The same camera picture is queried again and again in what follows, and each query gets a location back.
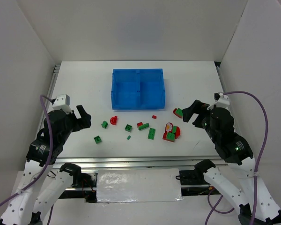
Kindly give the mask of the white foil sheet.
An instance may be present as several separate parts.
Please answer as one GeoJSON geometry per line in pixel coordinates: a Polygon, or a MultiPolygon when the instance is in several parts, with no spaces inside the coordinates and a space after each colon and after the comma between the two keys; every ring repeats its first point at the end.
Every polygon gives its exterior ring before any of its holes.
{"type": "Polygon", "coordinates": [[[174,202],[182,200],[178,169],[100,170],[99,203],[174,202]]]}

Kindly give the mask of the green stepped lego brick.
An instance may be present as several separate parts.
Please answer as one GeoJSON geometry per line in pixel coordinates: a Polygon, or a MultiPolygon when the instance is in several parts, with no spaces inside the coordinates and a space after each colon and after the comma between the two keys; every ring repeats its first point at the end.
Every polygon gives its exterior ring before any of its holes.
{"type": "Polygon", "coordinates": [[[138,126],[138,129],[143,130],[143,129],[146,129],[148,127],[149,127],[149,123],[145,123],[145,124],[142,124],[142,125],[138,126]]]}

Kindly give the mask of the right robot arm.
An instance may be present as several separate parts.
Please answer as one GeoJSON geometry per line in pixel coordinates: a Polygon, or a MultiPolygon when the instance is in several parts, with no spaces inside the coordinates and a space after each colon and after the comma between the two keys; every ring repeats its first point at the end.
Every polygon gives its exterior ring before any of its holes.
{"type": "Polygon", "coordinates": [[[281,207],[274,201],[262,178],[254,170],[256,161],[248,142],[234,131],[234,118],[223,108],[195,100],[182,110],[183,121],[206,131],[215,150],[235,173],[241,188],[238,189],[215,164],[205,159],[197,163],[194,172],[201,180],[213,186],[238,212],[243,225],[274,225],[281,223],[281,207]]]}

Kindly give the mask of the red arch lego piece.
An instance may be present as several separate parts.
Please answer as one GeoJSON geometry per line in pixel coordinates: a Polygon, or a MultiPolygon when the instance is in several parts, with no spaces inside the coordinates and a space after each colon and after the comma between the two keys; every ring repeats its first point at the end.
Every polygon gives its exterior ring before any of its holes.
{"type": "Polygon", "coordinates": [[[110,123],[112,125],[116,125],[117,121],[118,121],[118,117],[117,116],[113,116],[113,117],[110,118],[110,123]]]}

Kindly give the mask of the flower lego stack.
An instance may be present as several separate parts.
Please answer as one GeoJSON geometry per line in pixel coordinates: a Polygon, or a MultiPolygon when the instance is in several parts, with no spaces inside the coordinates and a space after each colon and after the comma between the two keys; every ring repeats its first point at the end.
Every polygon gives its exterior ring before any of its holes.
{"type": "Polygon", "coordinates": [[[181,130],[178,126],[174,126],[171,122],[166,123],[165,133],[173,133],[177,139],[181,135],[181,130]]]}

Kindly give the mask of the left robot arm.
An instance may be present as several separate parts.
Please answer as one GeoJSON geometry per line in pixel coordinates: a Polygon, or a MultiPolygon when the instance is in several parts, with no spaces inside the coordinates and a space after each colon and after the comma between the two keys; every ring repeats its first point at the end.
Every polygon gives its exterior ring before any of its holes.
{"type": "Polygon", "coordinates": [[[72,132],[91,126],[91,115],[82,105],[74,112],[66,113],[56,109],[48,113],[36,139],[31,143],[26,156],[25,169],[17,190],[4,200],[7,209],[0,216],[0,225],[41,225],[46,215],[52,215],[52,208],[61,194],[69,186],[77,186],[83,178],[81,167],[63,164],[49,186],[42,191],[41,187],[52,170],[58,155],[72,132]]]}

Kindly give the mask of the green square lego brick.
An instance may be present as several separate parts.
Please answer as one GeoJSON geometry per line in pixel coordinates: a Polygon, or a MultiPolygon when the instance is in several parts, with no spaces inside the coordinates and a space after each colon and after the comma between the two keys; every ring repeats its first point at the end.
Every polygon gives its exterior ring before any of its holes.
{"type": "Polygon", "coordinates": [[[182,118],[182,117],[183,117],[183,112],[182,112],[182,109],[177,108],[177,109],[176,109],[176,111],[175,111],[175,113],[176,113],[176,115],[177,115],[178,117],[180,117],[180,118],[182,118]]]}

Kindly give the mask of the red green lego stack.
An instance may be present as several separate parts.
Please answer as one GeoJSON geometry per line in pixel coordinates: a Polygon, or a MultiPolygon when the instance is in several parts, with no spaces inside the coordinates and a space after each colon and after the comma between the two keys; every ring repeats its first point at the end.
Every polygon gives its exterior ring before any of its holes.
{"type": "Polygon", "coordinates": [[[175,134],[171,132],[166,132],[163,134],[163,140],[174,142],[175,141],[175,134]]]}

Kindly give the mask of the blue two-compartment bin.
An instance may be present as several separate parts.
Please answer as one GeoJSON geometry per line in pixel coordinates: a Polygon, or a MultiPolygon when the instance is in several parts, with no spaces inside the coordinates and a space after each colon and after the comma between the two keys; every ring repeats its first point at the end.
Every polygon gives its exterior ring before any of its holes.
{"type": "Polygon", "coordinates": [[[166,92],[163,70],[114,69],[111,105],[113,110],[161,110],[166,92]]]}

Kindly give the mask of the green 2x4 lego plate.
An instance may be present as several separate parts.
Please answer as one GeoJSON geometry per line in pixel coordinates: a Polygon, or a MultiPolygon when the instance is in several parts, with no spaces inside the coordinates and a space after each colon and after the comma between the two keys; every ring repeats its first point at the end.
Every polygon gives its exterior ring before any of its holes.
{"type": "Polygon", "coordinates": [[[155,128],[150,128],[148,132],[148,139],[154,140],[155,137],[155,128]]]}

